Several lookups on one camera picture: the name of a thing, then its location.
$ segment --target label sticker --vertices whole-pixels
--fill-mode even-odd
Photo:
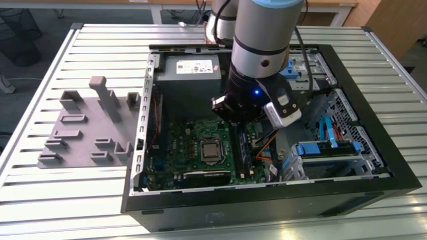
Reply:
[[[307,70],[304,65],[295,65],[293,67],[295,67],[296,71],[305,71]]]
[[[177,61],[176,74],[211,74],[213,73],[212,60]]]
[[[277,168],[272,164],[269,165],[269,172],[277,176]]]

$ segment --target blue plastic clip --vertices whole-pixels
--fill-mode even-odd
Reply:
[[[317,143],[315,142],[300,143],[300,146],[304,149],[304,152],[307,155],[320,154]]]
[[[361,152],[361,146],[360,143],[357,141],[352,142],[352,146],[353,146],[353,150],[356,151],[356,153],[359,154]]]
[[[285,168],[288,162],[289,162],[289,157],[287,157],[285,160],[283,161],[283,163],[281,163],[281,169]]]
[[[303,146],[301,145],[296,145],[295,148],[296,148],[297,155],[304,155]]]
[[[327,136],[325,136],[325,133],[323,131],[324,124],[325,124]],[[321,116],[321,118],[320,118],[319,138],[320,138],[320,140],[327,140],[328,139],[328,141],[331,142],[331,147],[332,148],[336,148],[339,146],[337,143],[336,143],[336,140],[335,140],[332,121],[331,121],[331,118],[328,116]]]
[[[292,67],[292,59],[287,60],[287,65],[284,67],[284,69],[280,71],[280,74],[287,78],[287,79],[296,79],[300,74],[297,71],[293,71],[293,67]]]

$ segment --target motherboard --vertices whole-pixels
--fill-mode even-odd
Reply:
[[[257,139],[255,126],[245,127],[248,145]],[[165,157],[152,158],[152,190],[180,189],[180,178],[191,175],[195,181],[204,181],[203,174],[224,175],[224,185],[265,182],[263,162],[251,168],[251,174],[236,173],[228,123],[217,120],[172,122],[168,124]]]

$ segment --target mesh trash can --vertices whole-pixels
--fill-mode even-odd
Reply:
[[[33,65],[41,58],[28,32],[17,22],[0,23],[0,52],[20,67]]]
[[[41,36],[33,15],[27,8],[0,8],[0,18],[5,23],[20,23],[31,40]]]

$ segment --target white desk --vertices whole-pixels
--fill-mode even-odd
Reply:
[[[201,27],[177,25],[104,24],[87,24],[81,30],[69,31],[0,157],[0,239],[107,238],[147,233],[133,218],[120,215],[124,166],[39,169],[37,156],[60,114],[64,90],[95,97],[88,83],[96,75],[107,77],[107,87],[117,96],[141,91],[148,45],[203,44],[203,32]],[[426,239],[426,93],[375,36],[360,28],[301,27],[300,33],[304,43],[333,46],[424,187],[340,217],[145,234],[144,238]],[[291,43],[297,43],[295,36]]]
[[[157,4],[151,3],[152,0],[137,0],[139,3],[111,3],[115,1],[105,1],[105,3],[93,3],[103,1],[88,0],[84,3],[81,0],[3,0],[0,1],[0,8],[27,8],[27,9],[144,9],[151,10],[152,23],[161,24],[161,10],[196,10],[196,4]],[[336,6],[319,6],[315,3],[308,4],[308,12],[311,13],[335,13],[331,22],[332,27],[340,27],[344,24],[349,11],[356,3],[336,3]]]

